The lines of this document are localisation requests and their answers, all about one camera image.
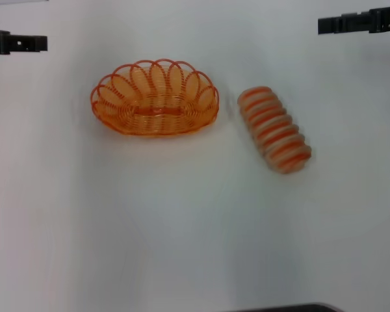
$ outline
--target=oval basket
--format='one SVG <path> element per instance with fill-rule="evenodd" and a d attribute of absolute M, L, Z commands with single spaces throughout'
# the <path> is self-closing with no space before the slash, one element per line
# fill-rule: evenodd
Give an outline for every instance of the oval basket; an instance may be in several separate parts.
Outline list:
<path fill-rule="evenodd" d="M 124 135 L 170 137 L 213 123 L 219 95 L 206 74 L 164 58 L 120 66 L 93 89 L 91 105 L 99 120 Z"/>

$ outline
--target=white table surface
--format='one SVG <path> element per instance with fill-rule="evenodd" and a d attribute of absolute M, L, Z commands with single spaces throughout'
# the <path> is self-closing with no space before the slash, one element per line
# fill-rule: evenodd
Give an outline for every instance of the white table surface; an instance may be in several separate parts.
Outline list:
<path fill-rule="evenodd" d="M 374 0 L 53 0 L 0 6 L 49 37 L 0 56 L 0 312 L 390 311 L 390 33 L 317 36 Z M 216 123 L 127 138 L 89 94 L 117 66 L 186 60 Z M 280 176 L 235 100 L 271 86 L 314 150 Z"/>

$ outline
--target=white backdrop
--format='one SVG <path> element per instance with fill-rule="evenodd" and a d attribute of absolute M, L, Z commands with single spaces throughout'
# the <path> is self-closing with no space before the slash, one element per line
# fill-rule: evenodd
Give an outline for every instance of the white backdrop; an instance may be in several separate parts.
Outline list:
<path fill-rule="evenodd" d="M 54 0 L 0 6 L 49 52 L 0 56 L 0 312 L 390 311 L 390 33 L 317 36 L 375 0 Z M 216 123 L 127 138 L 89 94 L 121 64 L 190 62 Z M 271 86 L 314 157 L 267 169 L 235 99 Z"/>

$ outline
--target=orange wire basket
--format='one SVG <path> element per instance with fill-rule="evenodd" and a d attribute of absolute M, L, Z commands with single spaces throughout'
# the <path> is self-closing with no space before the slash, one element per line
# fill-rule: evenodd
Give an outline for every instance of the orange wire basket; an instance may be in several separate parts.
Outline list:
<path fill-rule="evenodd" d="M 141 60 L 117 68 L 91 93 L 92 111 L 124 135 L 170 137 L 212 124 L 218 90 L 186 62 Z"/>

